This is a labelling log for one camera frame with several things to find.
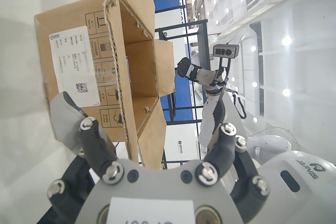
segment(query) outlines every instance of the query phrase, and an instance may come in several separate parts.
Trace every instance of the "white robot body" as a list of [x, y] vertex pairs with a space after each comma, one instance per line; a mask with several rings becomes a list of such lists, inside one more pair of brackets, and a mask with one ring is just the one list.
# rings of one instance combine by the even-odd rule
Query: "white robot body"
[[247, 151], [251, 158], [260, 164], [264, 164], [276, 155], [291, 151], [292, 144], [278, 135], [263, 135], [259, 137], [249, 137]]
[[304, 152], [284, 152], [258, 169], [270, 196], [252, 224], [336, 223], [336, 167]]

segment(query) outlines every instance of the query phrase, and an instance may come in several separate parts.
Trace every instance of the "cardboard box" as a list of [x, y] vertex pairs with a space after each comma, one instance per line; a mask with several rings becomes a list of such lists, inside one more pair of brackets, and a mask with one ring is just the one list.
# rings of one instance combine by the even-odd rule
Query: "cardboard box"
[[144, 165], [158, 169], [166, 133], [159, 97], [175, 91], [173, 46], [153, 40], [153, 0], [116, 0], [108, 8], [112, 40], [104, 1], [83, 0], [35, 16], [47, 98], [66, 90], [112, 141], [126, 141], [130, 159], [138, 162], [139, 147]]

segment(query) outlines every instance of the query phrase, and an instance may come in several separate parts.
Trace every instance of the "jarvis logo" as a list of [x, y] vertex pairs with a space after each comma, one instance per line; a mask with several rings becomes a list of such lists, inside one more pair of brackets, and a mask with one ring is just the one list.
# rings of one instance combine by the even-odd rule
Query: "jarvis logo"
[[309, 164], [309, 165], [307, 165], [303, 161], [297, 160], [297, 162], [299, 164], [301, 164], [307, 170], [307, 172], [312, 176], [313, 179], [318, 179], [318, 175], [314, 171], [324, 172], [326, 170], [321, 164]]
[[182, 150], [182, 141], [178, 142], [178, 148], [179, 148], [179, 153], [182, 154], [183, 150]]

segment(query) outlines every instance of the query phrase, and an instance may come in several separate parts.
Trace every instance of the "circular hole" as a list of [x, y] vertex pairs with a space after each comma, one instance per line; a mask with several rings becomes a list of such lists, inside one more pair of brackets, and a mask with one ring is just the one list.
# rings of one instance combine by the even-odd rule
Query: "circular hole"
[[130, 183], [135, 183], [138, 179], [139, 179], [139, 172], [137, 170], [133, 169], [130, 172], [128, 172], [127, 180]]
[[188, 170], [184, 170], [181, 173], [181, 180], [185, 184], [189, 184], [192, 181], [192, 174]]
[[221, 224], [219, 213], [209, 206], [202, 206], [195, 212], [196, 224]]
[[106, 224], [108, 216], [109, 205], [106, 205], [101, 209], [97, 217], [97, 224]]

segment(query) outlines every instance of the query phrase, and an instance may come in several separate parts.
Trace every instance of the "cable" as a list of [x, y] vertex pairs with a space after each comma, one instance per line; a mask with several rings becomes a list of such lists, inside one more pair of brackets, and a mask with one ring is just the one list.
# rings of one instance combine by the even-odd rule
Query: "cable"
[[253, 135], [250, 135], [250, 136], [254, 136], [254, 135], [257, 135], [259, 133], [262, 133], [263, 131], [269, 129], [269, 128], [279, 128], [279, 129], [283, 129], [284, 131], [286, 131], [287, 133], [289, 133], [295, 140], [296, 144], [297, 144], [297, 147], [299, 148], [299, 151], [301, 151], [301, 148], [300, 148], [300, 145], [298, 143], [298, 141], [296, 140], [295, 136], [291, 133], [291, 131], [289, 129], [285, 129], [285, 128], [281, 128], [281, 127], [267, 127], [267, 128], [264, 128], [263, 130], [261, 130], [260, 132], [256, 133], [256, 134], [253, 134]]
[[232, 94], [232, 96], [233, 96], [233, 104], [234, 104], [235, 108], [237, 109], [240, 118], [241, 118], [241, 119], [246, 119], [247, 115], [246, 115], [246, 112], [245, 112], [245, 108], [244, 108], [244, 106], [243, 106], [243, 104], [242, 104], [242, 102], [241, 102], [241, 100], [240, 100], [240, 97], [238, 97], [238, 102], [240, 103], [240, 107], [242, 108], [241, 110], [243, 111], [244, 116], [242, 116], [242, 115], [240, 114], [240, 112], [239, 112], [237, 106], [235, 105], [235, 97], [236, 97], [236, 95], [235, 95], [235, 94]]

